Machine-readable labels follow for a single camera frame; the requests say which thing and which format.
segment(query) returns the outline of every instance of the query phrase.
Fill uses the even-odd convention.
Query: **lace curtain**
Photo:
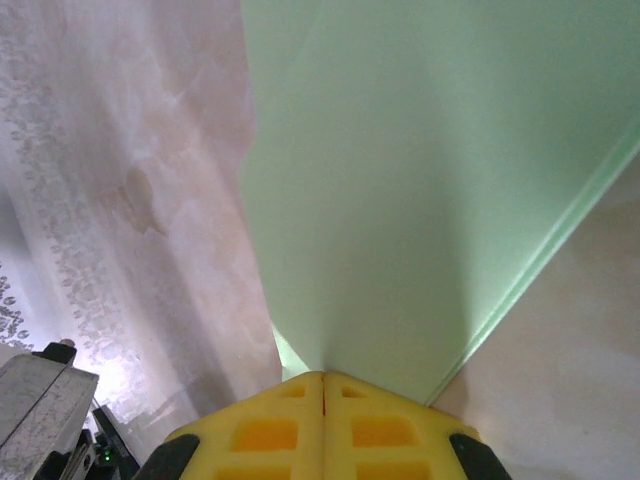
[[[0,0],[0,110],[51,299],[27,320],[76,341],[139,459],[279,381],[236,186],[254,134],[240,0]]]

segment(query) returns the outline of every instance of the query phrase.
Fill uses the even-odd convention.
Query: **green panel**
[[[244,21],[240,181],[283,360],[429,400],[637,150],[640,2],[246,1]]]

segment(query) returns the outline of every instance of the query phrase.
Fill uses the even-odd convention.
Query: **black rubber corner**
[[[196,435],[186,434],[156,448],[134,480],[179,480],[200,444]]]
[[[73,364],[77,350],[74,347],[64,345],[62,343],[51,342],[42,352],[33,352],[36,357],[46,358],[52,362],[62,363],[63,365]]]
[[[70,457],[71,452],[65,453],[64,455],[60,452],[51,452],[33,479],[59,480]]]
[[[449,441],[469,480],[512,480],[488,445],[463,433],[454,433]]]

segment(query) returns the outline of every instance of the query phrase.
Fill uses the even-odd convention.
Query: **water stain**
[[[151,228],[163,237],[167,236],[167,229],[153,210],[151,183],[147,174],[138,167],[129,169],[123,186],[101,195],[100,203],[138,233],[146,233]]]

